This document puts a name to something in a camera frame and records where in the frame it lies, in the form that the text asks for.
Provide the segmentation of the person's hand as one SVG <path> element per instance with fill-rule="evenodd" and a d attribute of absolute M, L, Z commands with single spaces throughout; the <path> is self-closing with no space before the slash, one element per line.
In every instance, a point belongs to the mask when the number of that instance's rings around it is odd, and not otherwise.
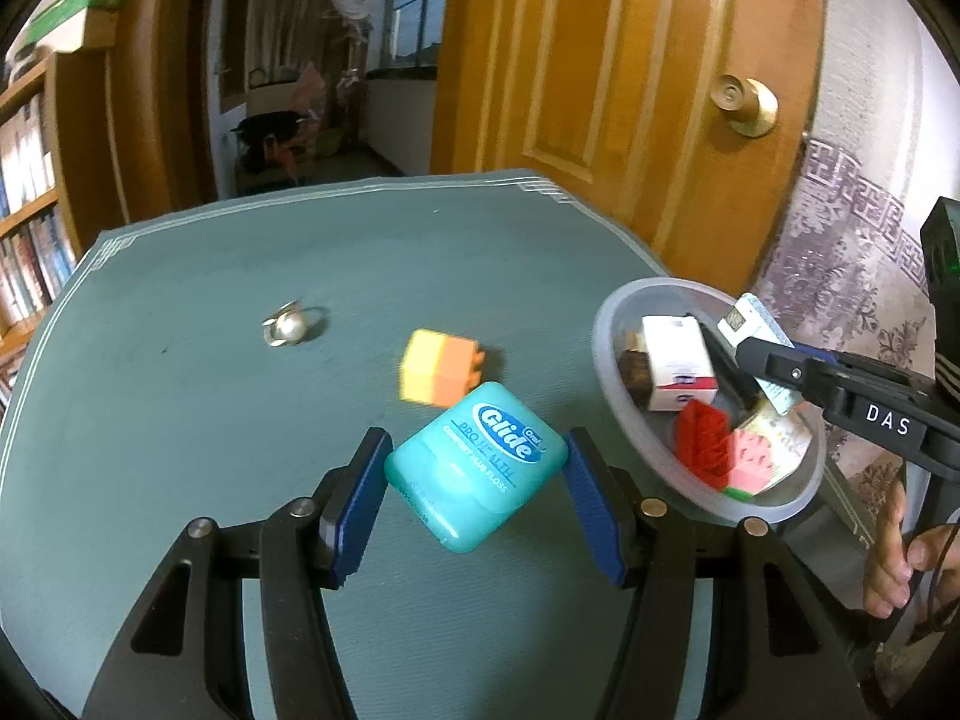
<path fill-rule="evenodd" d="M 864 564 L 864 610 L 877 619 L 903 610 L 913 596 L 911 579 L 934 574 L 935 569 L 939 569 L 939 578 L 932 612 L 940 613 L 958 598 L 958 533 L 952 525 L 937 525 L 907 541 L 901 533 L 907 509 L 907 491 L 896 479 L 878 512 L 875 541 Z"/>

